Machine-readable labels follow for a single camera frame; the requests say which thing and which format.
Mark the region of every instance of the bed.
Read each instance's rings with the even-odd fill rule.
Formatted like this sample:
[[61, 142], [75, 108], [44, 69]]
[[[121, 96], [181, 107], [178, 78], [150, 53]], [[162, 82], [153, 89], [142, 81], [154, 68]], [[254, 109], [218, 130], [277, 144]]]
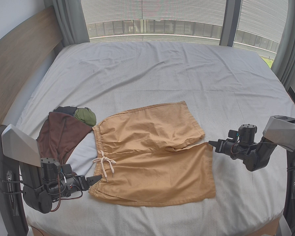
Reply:
[[[251, 123], [256, 140], [270, 116], [295, 118], [295, 105], [257, 53], [232, 47], [170, 41], [83, 43], [65, 47], [28, 101], [17, 127], [37, 138], [58, 106], [88, 107], [97, 120], [117, 112], [186, 101], [206, 132], [202, 142], [227, 138]], [[93, 134], [68, 163], [93, 175]], [[127, 207], [88, 193], [41, 214], [26, 204], [30, 225], [54, 236], [262, 235], [275, 233], [286, 194], [286, 151], [277, 147], [267, 167], [249, 172], [240, 160], [213, 153], [216, 197], [169, 207]]]

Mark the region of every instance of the robotic arm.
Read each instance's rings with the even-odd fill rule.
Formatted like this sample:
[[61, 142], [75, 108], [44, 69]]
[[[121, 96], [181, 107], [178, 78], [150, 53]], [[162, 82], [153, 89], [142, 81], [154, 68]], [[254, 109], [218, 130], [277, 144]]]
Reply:
[[209, 141], [215, 152], [241, 159], [247, 170], [266, 167], [277, 145], [287, 152], [287, 193], [283, 215], [295, 235], [295, 119], [287, 116], [271, 116], [259, 143], [255, 143], [257, 127], [243, 124], [238, 131], [230, 130], [228, 139]]
[[[76, 176], [70, 164], [61, 166], [56, 159], [40, 158], [35, 139], [11, 124], [0, 124], [0, 213], [9, 236], [26, 236], [28, 232], [21, 194], [28, 206], [49, 213], [71, 194], [80, 191], [81, 197], [101, 178]], [[57, 208], [51, 210], [57, 201]]]

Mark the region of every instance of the gray curtain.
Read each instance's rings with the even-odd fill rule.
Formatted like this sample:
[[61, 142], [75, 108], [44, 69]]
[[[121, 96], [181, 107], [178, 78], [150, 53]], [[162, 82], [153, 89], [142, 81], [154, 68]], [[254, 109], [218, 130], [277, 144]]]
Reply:
[[271, 69], [288, 90], [295, 72], [295, 0], [288, 0], [286, 25]]
[[63, 35], [63, 46], [90, 42], [81, 0], [44, 0], [45, 7], [54, 6]]

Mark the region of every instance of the green grass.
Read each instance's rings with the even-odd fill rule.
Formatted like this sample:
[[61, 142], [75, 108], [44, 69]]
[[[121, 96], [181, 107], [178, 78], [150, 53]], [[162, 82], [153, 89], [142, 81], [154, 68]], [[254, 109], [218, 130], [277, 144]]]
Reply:
[[268, 59], [268, 58], [265, 58], [265, 57], [261, 57], [261, 58], [267, 63], [267, 65], [269, 66], [269, 68], [271, 68], [274, 59]]

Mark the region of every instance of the maroon cloth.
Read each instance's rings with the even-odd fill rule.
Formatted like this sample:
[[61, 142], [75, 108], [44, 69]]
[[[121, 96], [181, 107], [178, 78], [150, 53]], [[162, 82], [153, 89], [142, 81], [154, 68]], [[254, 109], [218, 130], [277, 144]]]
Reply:
[[40, 157], [51, 157], [65, 164], [75, 147], [91, 131], [92, 127], [71, 115], [49, 112], [37, 138]]

